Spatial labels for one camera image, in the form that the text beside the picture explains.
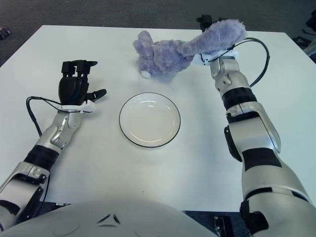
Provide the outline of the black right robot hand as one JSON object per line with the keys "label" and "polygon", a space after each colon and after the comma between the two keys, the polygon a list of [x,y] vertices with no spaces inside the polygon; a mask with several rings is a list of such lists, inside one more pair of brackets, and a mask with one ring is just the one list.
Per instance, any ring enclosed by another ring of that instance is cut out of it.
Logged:
{"label": "black right robot hand", "polygon": [[224,20],[224,18],[218,18],[217,20],[213,21],[211,15],[202,14],[200,17],[196,18],[196,22],[199,23],[200,30],[205,32],[213,23],[219,22]]}

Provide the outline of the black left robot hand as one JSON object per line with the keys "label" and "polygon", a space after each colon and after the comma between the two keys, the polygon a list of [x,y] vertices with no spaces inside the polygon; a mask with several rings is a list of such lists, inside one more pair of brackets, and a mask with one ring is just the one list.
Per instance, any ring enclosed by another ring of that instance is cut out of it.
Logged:
{"label": "black left robot hand", "polygon": [[62,63],[62,78],[59,82],[58,95],[62,105],[79,106],[84,102],[95,102],[107,94],[106,89],[88,92],[88,75],[97,61],[74,60]]}

